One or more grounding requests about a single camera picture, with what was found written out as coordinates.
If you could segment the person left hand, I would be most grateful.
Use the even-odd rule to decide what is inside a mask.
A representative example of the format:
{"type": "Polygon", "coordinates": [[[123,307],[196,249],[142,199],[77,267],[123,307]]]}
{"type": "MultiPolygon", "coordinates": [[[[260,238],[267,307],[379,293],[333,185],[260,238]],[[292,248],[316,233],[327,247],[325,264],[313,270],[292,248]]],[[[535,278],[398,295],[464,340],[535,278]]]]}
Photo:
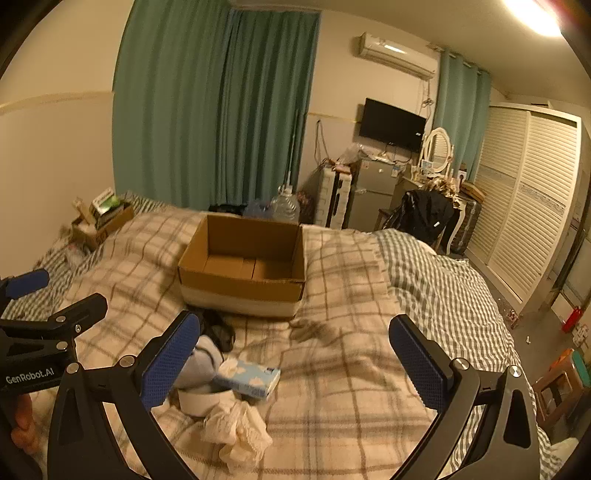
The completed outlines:
{"type": "Polygon", "coordinates": [[[28,455],[34,455],[39,448],[39,438],[33,419],[32,400],[29,394],[17,397],[14,412],[15,427],[11,439],[17,448],[28,455]]]}

